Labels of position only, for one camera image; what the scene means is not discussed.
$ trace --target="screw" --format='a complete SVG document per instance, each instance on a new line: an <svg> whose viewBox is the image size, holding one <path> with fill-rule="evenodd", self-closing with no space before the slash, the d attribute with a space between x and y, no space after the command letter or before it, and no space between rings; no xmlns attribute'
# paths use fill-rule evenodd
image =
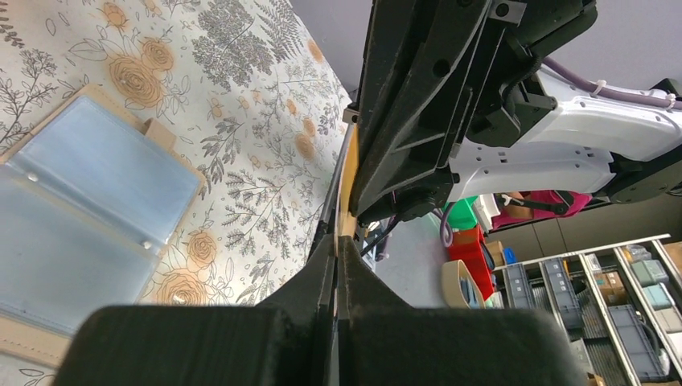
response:
<svg viewBox="0 0 682 386"><path fill-rule="evenodd" d="M509 14L509 5L506 2L498 5L497 8L495 8L495 14L500 18L507 16Z"/></svg>

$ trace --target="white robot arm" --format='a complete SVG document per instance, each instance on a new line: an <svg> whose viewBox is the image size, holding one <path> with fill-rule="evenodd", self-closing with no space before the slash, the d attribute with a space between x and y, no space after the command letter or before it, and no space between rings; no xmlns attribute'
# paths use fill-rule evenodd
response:
<svg viewBox="0 0 682 386"><path fill-rule="evenodd" d="M465 139L450 158L460 183L454 184L448 201L506 191L593 194L616 176L612 154L648 162L682 145L681 111L590 94L546 67L537 77L546 95L557 100L556 108L509 148ZM668 97L663 90L610 88L662 101Z"/></svg>

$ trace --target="cable tie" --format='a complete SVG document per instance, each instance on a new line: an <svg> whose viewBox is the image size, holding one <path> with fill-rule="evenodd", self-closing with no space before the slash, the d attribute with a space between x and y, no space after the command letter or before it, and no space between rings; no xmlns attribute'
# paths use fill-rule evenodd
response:
<svg viewBox="0 0 682 386"><path fill-rule="evenodd" d="M672 110L675 107L675 102L677 102L677 95L669 93L668 95L665 96L665 99L667 99L670 102L670 105L667 106L665 111Z"/></svg>
<svg viewBox="0 0 682 386"><path fill-rule="evenodd" d="M597 88L595 88L594 91L592 91L592 92L590 93L590 96L593 97L593 98L597 97L597 95L598 95L598 94L602 91L602 89L606 86L606 81L603 80L603 79L600 79L600 80L597 80L597 83L595 83L595 84L597 85Z"/></svg>

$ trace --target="gray storage bin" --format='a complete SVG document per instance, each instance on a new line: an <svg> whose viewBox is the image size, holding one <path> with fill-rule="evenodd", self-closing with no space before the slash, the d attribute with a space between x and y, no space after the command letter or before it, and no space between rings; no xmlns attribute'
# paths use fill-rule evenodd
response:
<svg viewBox="0 0 682 386"><path fill-rule="evenodd" d="M594 366L590 360L590 356L587 354L587 347L585 347L585 341L582 339L571 342L571 348L573 349L573 356L580 364L580 367L588 373L594 374Z"/></svg>
<svg viewBox="0 0 682 386"><path fill-rule="evenodd" d="M535 308L531 286L528 284L526 269L522 264L508 265L503 271L507 288L509 308Z"/></svg>
<svg viewBox="0 0 682 386"><path fill-rule="evenodd" d="M632 264L632 271L642 287L668 282L668 274L658 260L637 261Z"/></svg>
<svg viewBox="0 0 682 386"><path fill-rule="evenodd" d="M654 315L656 315L656 321L659 323L659 326L668 334L682 332L682 315L680 315L680 312L675 307L657 310L654 312Z"/></svg>
<svg viewBox="0 0 682 386"><path fill-rule="evenodd" d="M631 305L609 307L616 331L641 382L661 382L667 379L657 352L654 352L642 323Z"/></svg>
<svg viewBox="0 0 682 386"><path fill-rule="evenodd" d="M578 303L573 286L561 259L553 259L543 263L549 283L545 283L548 294L557 300L557 307L564 327L567 330L581 329L585 324L582 320L580 303Z"/></svg>

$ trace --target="red box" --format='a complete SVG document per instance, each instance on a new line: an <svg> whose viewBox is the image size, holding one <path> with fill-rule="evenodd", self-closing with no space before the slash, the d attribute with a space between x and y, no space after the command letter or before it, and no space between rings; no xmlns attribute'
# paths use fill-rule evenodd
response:
<svg viewBox="0 0 682 386"><path fill-rule="evenodd" d="M476 281L484 299L488 299L495 288L492 285L491 271L483 255L485 239L479 226L468 231L456 232L453 235L452 245L447 248L450 260L461 260L469 269L469 273Z"/></svg>

